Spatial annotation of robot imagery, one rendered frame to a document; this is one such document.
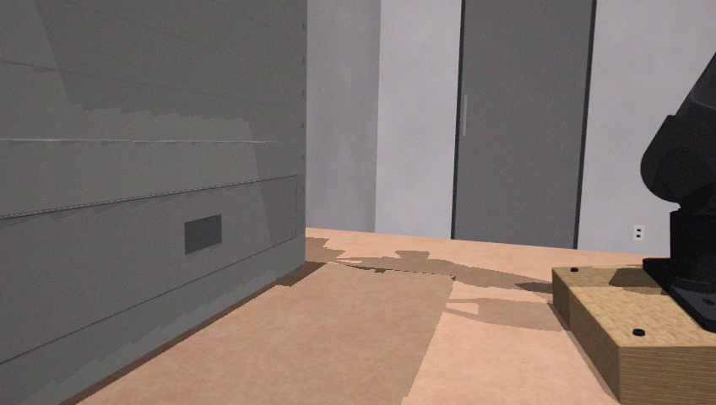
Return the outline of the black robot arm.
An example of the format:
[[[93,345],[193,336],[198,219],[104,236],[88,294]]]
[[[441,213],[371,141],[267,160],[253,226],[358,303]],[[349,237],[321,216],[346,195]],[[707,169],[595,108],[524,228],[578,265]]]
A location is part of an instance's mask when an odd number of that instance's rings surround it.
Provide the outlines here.
[[[716,52],[676,114],[665,118],[640,172],[655,196],[681,206],[670,212],[670,257],[644,258],[643,270],[702,329],[716,333]]]

